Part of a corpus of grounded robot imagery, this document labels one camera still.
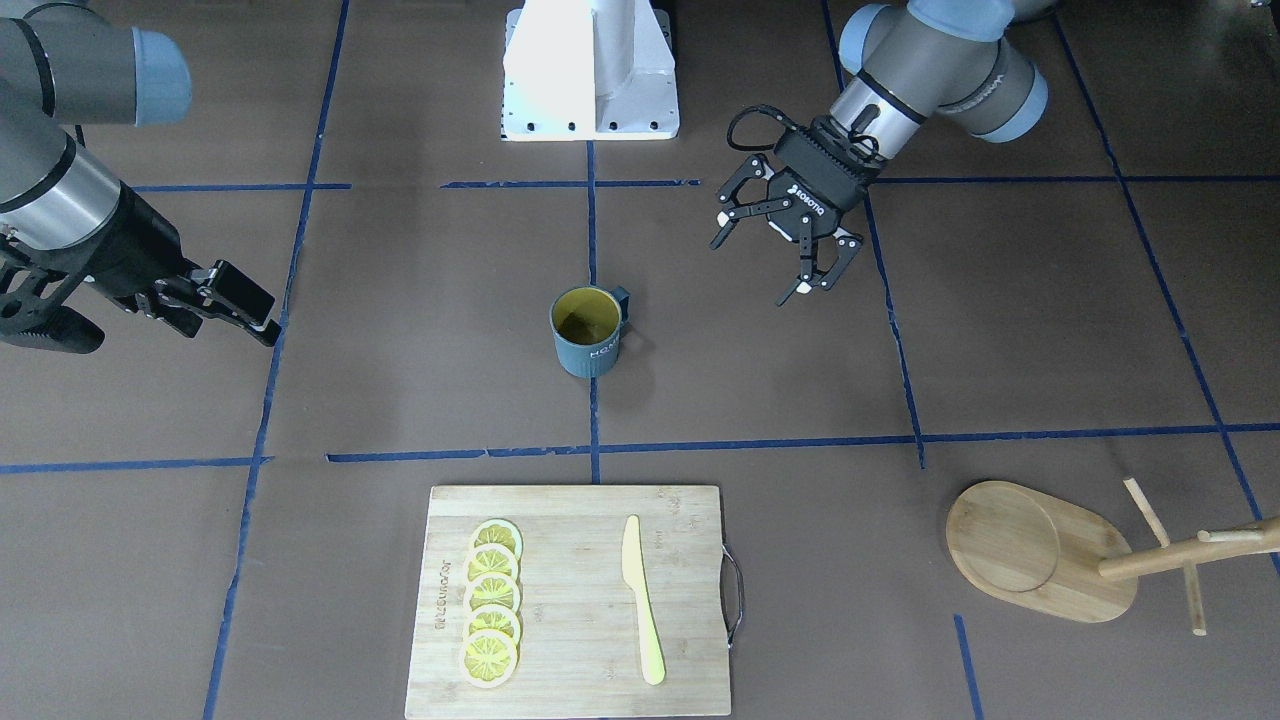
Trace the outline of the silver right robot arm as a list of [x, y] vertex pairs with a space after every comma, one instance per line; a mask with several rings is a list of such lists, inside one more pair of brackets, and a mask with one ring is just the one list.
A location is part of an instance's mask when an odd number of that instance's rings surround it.
[[189, 260], [178, 229], [74, 133], [184, 119], [193, 83], [178, 45], [84, 1], [5, 1], [1, 50], [3, 342], [96, 351], [104, 332], [67, 302], [87, 284], [187, 338], [214, 319], [275, 345], [273, 296], [228, 261]]

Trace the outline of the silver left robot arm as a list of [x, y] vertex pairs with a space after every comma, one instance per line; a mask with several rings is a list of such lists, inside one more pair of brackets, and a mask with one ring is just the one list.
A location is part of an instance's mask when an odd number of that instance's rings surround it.
[[800, 252], [791, 293], [832, 288], [864, 240], [842, 220], [932, 117], [972, 137], [1006, 143], [1044, 114], [1048, 85], [1007, 40], [1010, 26], [1051, 14], [1053, 1], [872, 3], [838, 38], [850, 85], [826, 114], [800, 124], [778, 108], [754, 111], [782, 126], [773, 143], [742, 145], [745, 160], [719, 187], [718, 249], [750, 218]]

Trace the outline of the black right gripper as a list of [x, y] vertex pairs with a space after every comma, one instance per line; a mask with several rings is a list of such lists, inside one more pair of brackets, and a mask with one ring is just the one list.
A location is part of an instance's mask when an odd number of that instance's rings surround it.
[[128, 184], [102, 227], [60, 251], [60, 272], [4, 268], [1, 341], [23, 348], [91, 354], [105, 334], [65, 301], [83, 279], [125, 311], [159, 306], [157, 319], [193, 338], [204, 320], [236, 325], [266, 347], [282, 327], [275, 297], [225, 260], [191, 270], [177, 228]]

